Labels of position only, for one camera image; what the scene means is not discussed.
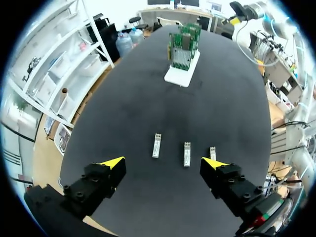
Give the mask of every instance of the shelving unit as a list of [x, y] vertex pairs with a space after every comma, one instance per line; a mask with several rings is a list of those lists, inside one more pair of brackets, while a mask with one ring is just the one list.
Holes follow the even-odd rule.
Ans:
[[[70, 11], [71, 5], [75, 2], [82, 3], [84, 12], [78, 11], [78, 4], [76, 4], [76, 12], [72, 13]], [[86, 14], [84, 17], [85, 20], [82, 20], [82, 14]], [[69, 24], [60, 26], [60, 22], [65, 19], [70, 19], [70, 21], [74, 19], [74, 27], [67, 30]], [[96, 43], [91, 43], [92, 40], [85, 28], [87, 24], [90, 24], [98, 39]], [[64, 34], [58, 32], [59, 28], [64, 30], [64, 26], [66, 26], [67, 31]], [[62, 52], [67, 53], [67, 56], [73, 53], [70, 67], [60, 78], [56, 77], [54, 79], [52, 77], [56, 87], [51, 87], [50, 91], [47, 92], [47, 100], [45, 103], [42, 103], [38, 98], [35, 98], [36, 91], [41, 90], [43, 85], [43, 83], [39, 82], [46, 80], [43, 78], [44, 75], [47, 74], [49, 67]], [[99, 63], [98, 66], [100, 68], [95, 70], [93, 76], [83, 77], [80, 75], [82, 64], [88, 61], [89, 57], [93, 57], [92, 55], [97, 55], [97, 52], [103, 55], [107, 59], [107, 62]], [[23, 75], [28, 74], [27, 68], [29, 67], [29, 63], [35, 57], [39, 59], [37, 65], [33, 67], [27, 80], [22, 80], [22, 78], [25, 78]], [[35, 24], [31, 25], [25, 32], [13, 56], [7, 80], [13, 90], [33, 107], [72, 128], [74, 125], [71, 124], [71, 121], [76, 110], [90, 88], [109, 66], [113, 68], [114, 64], [102, 42], [93, 17], [89, 15], [85, 7], [85, 0], [55, 0], [44, 14], [35, 19]], [[71, 106], [63, 107], [67, 101], [61, 103], [58, 101], [58, 96], [61, 94], [63, 88], [68, 89], [69, 94], [67, 98], [71, 104], [73, 103]], [[65, 108], [69, 109], [64, 113], [67, 114], [66, 118], [65, 115], [60, 114], [60, 111]]]
[[78, 82], [73, 85], [74, 91], [77, 91], [77, 94], [75, 95], [75, 98], [73, 98], [75, 102], [75, 107], [73, 111], [71, 112], [69, 118], [67, 119], [68, 123], [71, 123], [71, 120], [73, 119], [78, 107], [80, 106], [82, 100], [86, 96], [86, 94], [89, 92], [90, 88], [94, 85], [94, 83], [98, 80], [98, 78], [102, 75], [102, 73], [109, 67], [110, 63], [103, 62], [102, 67], [100, 70], [95, 74], [92, 78], [84, 78], [86, 80], [86, 87], [82, 87], [81, 84]]

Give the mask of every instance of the desk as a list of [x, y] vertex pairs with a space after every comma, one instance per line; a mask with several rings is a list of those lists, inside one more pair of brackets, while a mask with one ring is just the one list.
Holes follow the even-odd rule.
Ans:
[[[157, 17], [162, 17], [169, 20], [178, 20], [182, 24], [196, 22], [197, 17], [206, 17], [208, 18], [208, 27], [207, 31], [216, 32], [217, 26], [220, 25], [221, 28], [221, 21], [225, 18], [224, 16], [220, 16], [218, 14], [212, 14], [206, 11], [199, 11], [199, 10], [186, 10], [186, 9], [161, 9], [161, 8], [151, 8], [151, 9], [144, 9], [139, 11], [139, 15], [142, 18], [143, 23], [153, 25], [154, 22], [157, 21]], [[223, 29], [223, 31], [229, 31], [229, 33], [233, 34], [234, 27]]]
[[[236, 43], [202, 31], [190, 86], [165, 82], [170, 32], [177, 27], [155, 31], [95, 91], [72, 131], [61, 183], [75, 181], [90, 162], [125, 156], [127, 174], [92, 215], [96, 222], [122, 237], [231, 237], [241, 220], [213, 197], [200, 160], [215, 146], [218, 160], [263, 184], [271, 147], [263, 81]], [[158, 159], [155, 133], [162, 134]], [[189, 168], [184, 142], [191, 142]]]

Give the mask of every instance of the white cable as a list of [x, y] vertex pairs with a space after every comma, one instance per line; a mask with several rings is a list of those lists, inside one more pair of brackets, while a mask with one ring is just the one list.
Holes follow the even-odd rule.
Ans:
[[248, 24], [248, 21], [246, 22], [246, 24], [243, 26], [243, 27], [241, 27], [239, 30], [238, 30], [238, 32], [237, 32], [237, 34], [236, 34], [236, 43], [237, 43], [237, 45], [238, 45], [238, 47], [240, 48], [240, 50], [242, 51], [242, 53], [251, 61], [251, 62], [253, 62], [254, 64], [256, 64], [256, 65], [258, 65], [258, 66], [263, 66], [263, 67], [272, 67], [272, 66], [274, 66], [275, 64], [277, 64], [279, 61], [280, 61], [280, 55], [278, 54], [278, 58], [276, 59], [276, 61], [275, 62], [273, 62], [273, 63], [270, 63], [270, 64], [260, 64], [260, 63], [257, 63], [256, 61], [254, 61], [252, 58], [250, 58], [243, 50], [242, 50], [242, 48], [241, 48], [241, 46], [240, 46], [240, 44], [238, 43], [238, 34], [239, 34], [239, 32], [243, 29], [243, 28], [245, 28], [246, 26], [247, 26], [247, 24]]
[[284, 183], [287, 179], [283, 179], [281, 180], [280, 182], [278, 182], [277, 184], [274, 184], [274, 185], [270, 185], [270, 186], [265, 186], [263, 187], [264, 189], [271, 189], [271, 188], [274, 188], [274, 187], [277, 187], [279, 185], [281, 185], [282, 183]]

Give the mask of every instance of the cardboard box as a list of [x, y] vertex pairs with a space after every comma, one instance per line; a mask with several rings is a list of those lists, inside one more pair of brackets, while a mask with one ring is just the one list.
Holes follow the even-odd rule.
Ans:
[[55, 134], [56, 134], [56, 131], [57, 131], [57, 128], [58, 128], [58, 125], [60, 124], [60, 122], [56, 121], [54, 122], [52, 128], [51, 128], [51, 132], [50, 132], [50, 135], [48, 136], [48, 138], [50, 140], [54, 140], [54, 137], [55, 137]]

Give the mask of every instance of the white wall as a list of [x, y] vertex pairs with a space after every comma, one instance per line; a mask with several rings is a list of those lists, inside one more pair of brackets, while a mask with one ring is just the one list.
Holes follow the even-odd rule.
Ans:
[[[94, 16], [103, 13], [110, 23], [115, 23], [118, 31], [124, 29], [124, 25], [129, 27], [128, 20], [135, 17], [139, 10], [147, 7], [147, 0], [85, 0], [84, 2], [89, 14]], [[81, 1], [78, 8], [84, 11]]]

